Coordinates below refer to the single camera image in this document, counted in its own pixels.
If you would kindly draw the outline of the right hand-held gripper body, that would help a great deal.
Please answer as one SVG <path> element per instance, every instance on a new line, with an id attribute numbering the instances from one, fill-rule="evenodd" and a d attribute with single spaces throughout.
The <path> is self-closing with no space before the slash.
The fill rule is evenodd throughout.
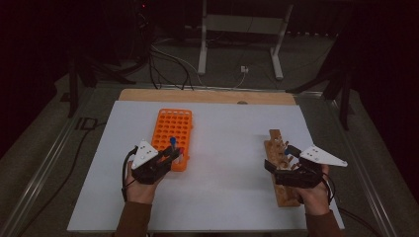
<path id="1" fill-rule="evenodd" d="M 300 157 L 297 159 L 299 163 L 297 168 L 291 171 L 277 170 L 274 175 L 277 185 L 312 189 L 323 181 L 322 165 L 348 166 L 347 161 L 332 155 L 316 145 L 311 145 L 301 151 Z"/>

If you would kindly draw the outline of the grey metal stand frame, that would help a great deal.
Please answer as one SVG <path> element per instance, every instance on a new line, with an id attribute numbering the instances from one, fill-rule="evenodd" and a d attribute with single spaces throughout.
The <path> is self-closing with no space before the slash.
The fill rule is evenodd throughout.
<path id="1" fill-rule="evenodd" d="M 198 63 L 198 74 L 206 74 L 208 31 L 265 34 L 275 35 L 277 37 L 277 43 L 270 48 L 270 56 L 275 78 L 277 80 L 282 80 L 284 78 L 284 72 L 279 58 L 279 52 L 288 28 L 292 11 L 293 4 L 289 4 L 286 8 L 285 14 L 281 18 L 236 16 L 232 14 L 217 15 L 208 13 L 208 0 L 203 0 L 201 50 Z"/>

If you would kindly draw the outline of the orange plastic test tube rack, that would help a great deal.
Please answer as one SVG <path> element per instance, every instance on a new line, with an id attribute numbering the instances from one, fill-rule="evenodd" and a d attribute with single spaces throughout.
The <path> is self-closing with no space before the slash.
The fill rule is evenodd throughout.
<path id="1" fill-rule="evenodd" d="M 176 148 L 184 148 L 184 157 L 181 164 L 172 163 L 172 170 L 175 172 L 187 170 L 192 128 L 193 114 L 190 110 L 161 109 L 158 113 L 151 145 L 157 150 L 164 150 L 171 146 L 170 137 L 176 137 Z"/>

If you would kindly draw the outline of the aluminium frame rail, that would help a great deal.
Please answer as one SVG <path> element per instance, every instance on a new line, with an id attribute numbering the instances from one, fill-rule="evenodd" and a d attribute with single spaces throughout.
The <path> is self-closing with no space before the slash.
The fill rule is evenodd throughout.
<path id="1" fill-rule="evenodd" d="M 17 237 L 94 90 L 79 97 L 75 114 L 53 100 L 0 160 L 0 237 Z"/>
<path id="2" fill-rule="evenodd" d="M 340 111 L 337 103 L 335 101 L 326 101 L 326 105 L 332 114 L 342 139 L 344 140 L 344 144 L 348 150 L 348 156 L 352 159 L 352 165 L 357 175 L 357 179 L 359 180 L 360 186 L 363 189 L 366 200 L 370 206 L 370 210 L 375 217 L 381 236 L 398 237 L 388 217 L 385 207 L 383 206 L 381 198 L 378 195 L 375 185 L 369 176 L 369 172 L 363 163 L 360 151 L 355 146 L 355 143 L 350 137 L 348 131 L 343 128 L 343 125 L 339 120 Z"/>

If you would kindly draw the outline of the white table mat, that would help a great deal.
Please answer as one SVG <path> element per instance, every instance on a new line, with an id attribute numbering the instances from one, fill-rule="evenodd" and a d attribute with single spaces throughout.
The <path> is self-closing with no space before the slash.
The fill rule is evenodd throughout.
<path id="1" fill-rule="evenodd" d="M 123 161 L 150 139 L 162 104 L 115 102 L 70 218 L 71 231 L 117 228 L 124 199 Z M 279 207 L 264 168 L 264 143 L 273 128 L 299 149 L 312 145 L 297 106 L 187 103 L 193 114 L 190 159 L 184 172 L 159 184 L 152 232 L 240 232 L 302 230 L 302 207 Z"/>

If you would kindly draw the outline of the person's right hand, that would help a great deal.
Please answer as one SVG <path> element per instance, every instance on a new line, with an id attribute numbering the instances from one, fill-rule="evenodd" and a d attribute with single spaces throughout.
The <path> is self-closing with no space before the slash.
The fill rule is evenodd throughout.
<path id="1" fill-rule="evenodd" d="M 295 191 L 302 198 L 307 214 L 324 215 L 330 212 L 328 190 L 323 182 L 312 189 L 295 188 Z"/>

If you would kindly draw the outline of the person's left hand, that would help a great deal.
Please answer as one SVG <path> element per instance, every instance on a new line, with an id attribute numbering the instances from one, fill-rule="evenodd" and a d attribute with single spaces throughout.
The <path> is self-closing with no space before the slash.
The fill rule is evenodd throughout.
<path id="1" fill-rule="evenodd" d="M 152 185 L 139 183 L 128 171 L 126 175 L 126 197 L 128 201 L 144 204 L 152 204 L 154 201 L 157 187 L 162 179 Z"/>

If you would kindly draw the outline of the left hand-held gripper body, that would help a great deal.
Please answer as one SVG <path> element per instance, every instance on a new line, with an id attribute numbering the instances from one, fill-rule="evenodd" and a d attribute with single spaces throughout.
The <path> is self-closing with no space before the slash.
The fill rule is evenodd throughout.
<path id="1" fill-rule="evenodd" d="M 166 150 L 158 151 L 141 140 L 131 164 L 131 175 L 141 184 L 153 185 L 171 170 L 171 163 Z"/>

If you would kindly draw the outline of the wooden test tube rack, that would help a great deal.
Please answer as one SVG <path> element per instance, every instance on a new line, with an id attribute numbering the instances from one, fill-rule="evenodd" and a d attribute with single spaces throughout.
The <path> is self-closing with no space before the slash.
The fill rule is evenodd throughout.
<path id="1" fill-rule="evenodd" d="M 285 149 L 289 144 L 284 141 L 278 129 L 270 129 L 270 138 L 264 141 L 267 160 L 271 162 L 274 170 L 291 171 L 295 165 L 291 164 L 293 157 L 285 154 Z M 278 207 L 300 206 L 294 197 L 293 190 L 283 185 L 277 185 L 275 177 L 272 177 Z"/>

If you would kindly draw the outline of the black tripod stand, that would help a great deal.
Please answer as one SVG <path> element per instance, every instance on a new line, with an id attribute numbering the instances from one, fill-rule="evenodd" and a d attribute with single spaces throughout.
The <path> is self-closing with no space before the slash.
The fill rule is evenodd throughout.
<path id="1" fill-rule="evenodd" d="M 337 96 L 340 96 L 339 121 L 348 130 L 350 88 L 354 65 L 350 57 L 351 50 L 345 49 L 344 43 L 345 37 L 340 35 L 335 39 L 316 77 L 300 86 L 287 89 L 286 92 L 300 94 L 327 81 L 328 84 L 321 96 L 328 101 L 334 101 Z"/>

